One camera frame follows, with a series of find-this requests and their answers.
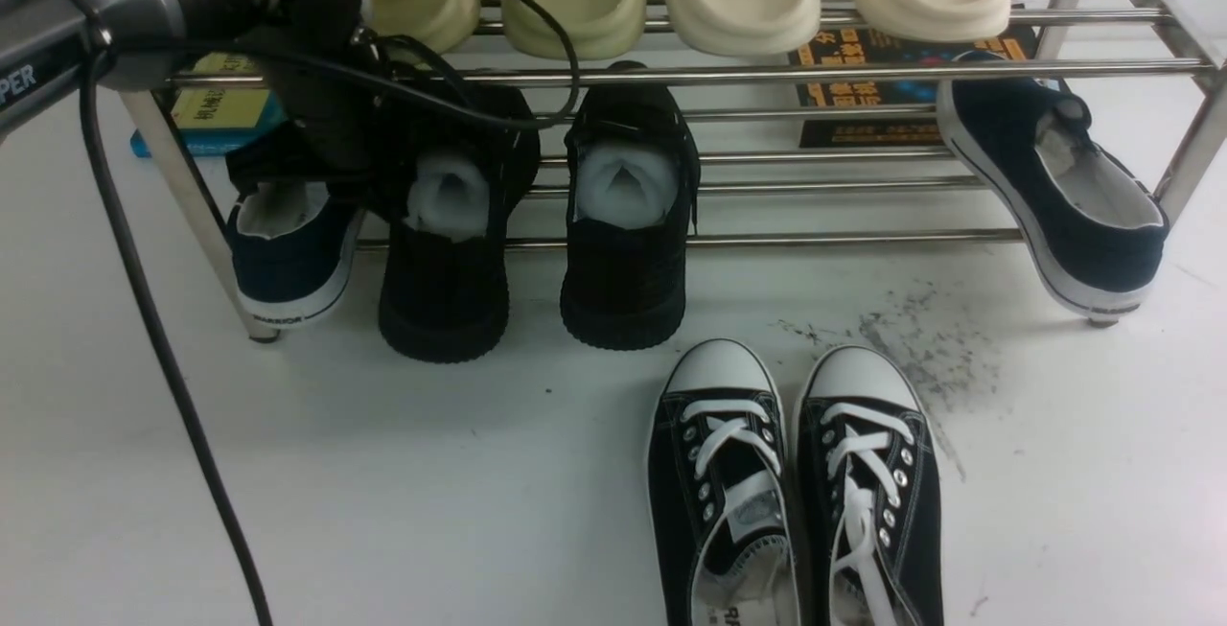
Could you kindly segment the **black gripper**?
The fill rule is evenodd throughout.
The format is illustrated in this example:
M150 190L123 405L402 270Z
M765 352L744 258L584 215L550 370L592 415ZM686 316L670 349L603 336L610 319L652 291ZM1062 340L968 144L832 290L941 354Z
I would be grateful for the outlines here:
M318 48L294 36L290 27L263 27L259 45L294 56L326 59L341 68L389 79L387 54L375 49L380 37L360 27L336 48ZM391 153L387 117L377 99L380 93L358 83L330 79L314 68L260 59L267 88L276 95L286 118L302 133L308 146L333 169L350 172L382 166Z

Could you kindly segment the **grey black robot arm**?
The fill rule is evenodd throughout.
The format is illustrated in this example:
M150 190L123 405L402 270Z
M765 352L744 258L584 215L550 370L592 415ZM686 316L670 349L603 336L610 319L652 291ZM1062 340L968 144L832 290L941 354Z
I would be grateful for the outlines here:
M79 83L110 42L99 83L156 90L211 53L252 58L267 90L329 168L368 168L373 56L355 42L360 0L2 0L2 133Z

